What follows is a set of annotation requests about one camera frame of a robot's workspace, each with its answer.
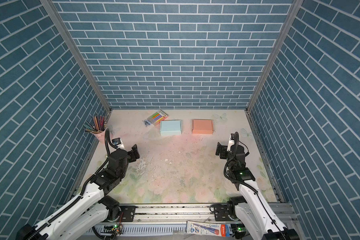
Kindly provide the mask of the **pink cardboard box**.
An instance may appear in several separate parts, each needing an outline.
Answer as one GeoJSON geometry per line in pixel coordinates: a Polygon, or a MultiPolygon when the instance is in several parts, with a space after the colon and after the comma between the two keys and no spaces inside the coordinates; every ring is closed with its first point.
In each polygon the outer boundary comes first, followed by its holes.
{"type": "Polygon", "coordinates": [[[192,134],[195,135],[212,135],[213,122],[212,120],[192,120],[192,134]]]}

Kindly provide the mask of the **aluminium corner post left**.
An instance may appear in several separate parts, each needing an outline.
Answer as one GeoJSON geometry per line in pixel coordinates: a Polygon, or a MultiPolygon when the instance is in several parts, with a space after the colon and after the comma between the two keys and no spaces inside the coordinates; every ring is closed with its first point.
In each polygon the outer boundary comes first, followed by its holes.
{"type": "Polygon", "coordinates": [[[87,78],[87,81],[93,88],[95,94],[97,95],[98,99],[102,103],[104,109],[106,110],[107,114],[109,115],[112,112],[112,108],[109,105],[108,101],[106,100],[105,95],[102,93],[98,83],[96,82],[91,70],[89,69],[86,61],[84,60],[82,54],[80,53],[79,48],[77,47],[74,39],[72,38],[69,30],[67,29],[63,19],[61,18],[60,14],[58,13],[53,1],[50,0],[40,0],[42,6],[46,10],[48,16],[52,20],[53,24],[57,28],[59,34],[63,38],[65,44],[67,45],[68,49],[72,53],[73,57],[75,58],[76,62],[78,63],[80,69],[84,73],[87,78]]]}

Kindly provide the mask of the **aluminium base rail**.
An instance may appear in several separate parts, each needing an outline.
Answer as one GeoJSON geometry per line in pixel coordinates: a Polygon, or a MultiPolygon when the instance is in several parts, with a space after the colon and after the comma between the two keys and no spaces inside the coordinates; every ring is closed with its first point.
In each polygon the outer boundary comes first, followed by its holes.
{"type": "MultiPolygon", "coordinates": [[[[269,205],[288,228],[296,230],[299,234],[298,221],[290,204],[269,205]]],[[[230,217],[227,203],[122,205],[120,210],[117,220],[104,220],[82,235],[95,235],[96,239],[104,240],[100,235],[104,225],[121,225],[123,234],[119,237],[145,237],[188,234],[187,221],[225,224],[229,229],[231,224],[243,224],[240,220],[230,217]]]]}

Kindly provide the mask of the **aluminium corner post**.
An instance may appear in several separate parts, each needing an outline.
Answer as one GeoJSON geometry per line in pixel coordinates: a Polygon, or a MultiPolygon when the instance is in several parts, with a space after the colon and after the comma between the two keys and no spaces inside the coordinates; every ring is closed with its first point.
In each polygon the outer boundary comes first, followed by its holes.
{"type": "Polygon", "coordinates": [[[108,101],[106,100],[105,95],[102,93],[98,83],[96,82],[91,70],[89,69],[86,61],[84,60],[82,54],[80,53],[79,48],[77,47],[74,39],[72,38],[69,30],[67,29],[63,19],[61,18],[60,14],[58,13],[53,1],[50,0],[40,0],[42,6],[46,10],[48,16],[52,20],[53,24],[57,28],[59,34],[63,38],[65,44],[67,45],[68,49],[72,53],[73,57],[75,58],[76,62],[78,63],[80,69],[84,73],[87,78],[87,81],[93,88],[95,94],[97,95],[98,99],[102,103],[104,109],[106,110],[107,114],[109,115],[112,112],[112,108],[109,105],[108,101]]]}
{"type": "Polygon", "coordinates": [[[279,35],[275,41],[275,44],[271,50],[271,53],[269,55],[269,58],[267,60],[267,63],[265,65],[265,67],[263,68],[263,71],[261,73],[261,76],[257,82],[257,85],[254,89],[254,92],[252,94],[252,97],[250,98],[250,101],[248,103],[248,106],[246,108],[246,113],[250,114],[254,108],[254,105],[256,103],[256,100],[259,97],[259,94],[263,88],[263,86],[266,83],[267,77],[269,76],[269,73],[271,71],[271,68],[274,65],[274,62],[277,58],[277,55],[279,54],[281,47],[291,29],[291,26],[297,16],[297,13],[299,12],[301,6],[303,4],[303,0],[295,0],[292,2],[292,5],[288,11],[288,14],[286,16],[285,22],[282,25],[279,35]]]}

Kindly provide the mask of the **coloured marker pack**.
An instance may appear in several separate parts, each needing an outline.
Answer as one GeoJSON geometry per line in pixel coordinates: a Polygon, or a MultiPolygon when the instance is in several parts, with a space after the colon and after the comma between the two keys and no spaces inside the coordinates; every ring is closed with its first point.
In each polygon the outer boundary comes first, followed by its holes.
{"type": "Polygon", "coordinates": [[[161,121],[166,120],[168,117],[169,115],[166,114],[164,111],[158,110],[147,118],[147,122],[151,125],[157,126],[161,121]]]}

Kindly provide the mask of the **coloured pencils bundle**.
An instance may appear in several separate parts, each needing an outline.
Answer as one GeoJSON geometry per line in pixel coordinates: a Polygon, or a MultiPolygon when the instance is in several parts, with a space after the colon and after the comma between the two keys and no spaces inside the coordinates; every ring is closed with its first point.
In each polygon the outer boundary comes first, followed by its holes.
{"type": "Polygon", "coordinates": [[[87,133],[100,134],[106,130],[105,116],[92,116],[91,121],[83,123],[83,129],[87,133]]]}

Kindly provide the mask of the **light blue paper box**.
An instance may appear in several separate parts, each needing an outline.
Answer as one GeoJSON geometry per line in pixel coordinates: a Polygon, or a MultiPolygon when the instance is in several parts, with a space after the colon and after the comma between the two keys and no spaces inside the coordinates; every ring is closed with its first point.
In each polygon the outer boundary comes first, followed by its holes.
{"type": "Polygon", "coordinates": [[[161,121],[160,134],[161,136],[181,135],[181,120],[161,121]]]}

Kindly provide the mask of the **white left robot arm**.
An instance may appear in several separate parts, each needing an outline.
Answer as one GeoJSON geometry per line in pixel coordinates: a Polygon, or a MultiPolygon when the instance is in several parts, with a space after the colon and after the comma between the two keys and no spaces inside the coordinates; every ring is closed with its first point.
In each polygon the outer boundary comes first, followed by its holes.
{"type": "Polygon", "coordinates": [[[129,163],[139,158],[137,145],[131,151],[120,146],[109,154],[107,167],[87,179],[78,195],[34,226],[24,225],[16,239],[75,240],[104,220],[117,220],[120,203],[109,193],[126,177],[129,163]]]}

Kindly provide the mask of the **aluminium corner post right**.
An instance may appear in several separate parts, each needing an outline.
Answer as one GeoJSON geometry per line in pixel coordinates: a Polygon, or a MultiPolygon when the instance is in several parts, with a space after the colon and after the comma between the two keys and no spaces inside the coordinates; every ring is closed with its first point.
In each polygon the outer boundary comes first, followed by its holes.
{"type": "Polygon", "coordinates": [[[279,54],[281,47],[291,29],[291,26],[297,16],[297,13],[299,12],[301,6],[303,4],[303,0],[295,0],[292,2],[292,5],[288,11],[288,14],[286,16],[285,22],[282,25],[279,35],[275,41],[275,44],[271,50],[271,53],[269,55],[269,58],[267,60],[267,63],[265,65],[265,67],[263,68],[263,71],[261,73],[261,76],[257,82],[257,85],[254,89],[254,92],[252,94],[252,97],[250,98],[250,101],[248,103],[248,106],[246,108],[246,113],[250,114],[254,108],[254,105],[256,103],[256,100],[259,97],[259,94],[263,88],[263,86],[266,83],[267,77],[269,76],[269,73],[271,71],[271,68],[274,65],[274,62],[277,58],[277,55],[279,54]]]}

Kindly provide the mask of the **toothpaste style flat box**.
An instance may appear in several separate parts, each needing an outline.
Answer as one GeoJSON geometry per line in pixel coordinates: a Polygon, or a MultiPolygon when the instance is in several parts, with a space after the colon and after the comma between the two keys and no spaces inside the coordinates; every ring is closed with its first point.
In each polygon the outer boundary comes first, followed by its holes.
{"type": "Polygon", "coordinates": [[[188,234],[214,236],[214,237],[230,237],[231,232],[228,225],[212,224],[187,221],[186,232],[188,234]]]}

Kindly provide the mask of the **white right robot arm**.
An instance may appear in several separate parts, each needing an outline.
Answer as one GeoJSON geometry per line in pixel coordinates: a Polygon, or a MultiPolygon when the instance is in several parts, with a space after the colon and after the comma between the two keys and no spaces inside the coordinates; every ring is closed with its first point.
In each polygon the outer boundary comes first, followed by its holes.
{"type": "Polygon", "coordinates": [[[262,195],[254,175],[246,167],[249,152],[245,146],[218,143],[216,155],[226,160],[224,177],[240,193],[239,197],[232,197],[227,202],[230,217],[240,220],[254,240],[299,240],[297,231],[279,219],[262,195]]]}

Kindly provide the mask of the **pink pencil cup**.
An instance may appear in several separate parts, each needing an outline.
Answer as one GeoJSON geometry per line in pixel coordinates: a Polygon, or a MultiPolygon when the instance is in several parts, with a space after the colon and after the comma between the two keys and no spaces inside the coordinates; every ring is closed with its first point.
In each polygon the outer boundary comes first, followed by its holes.
{"type": "Polygon", "coordinates": [[[97,140],[100,142],[100,143],[105,143],[105,140],[106,140],[106,131],[102,131],[101,133],[95,133],[93,134],[97,140]]]}

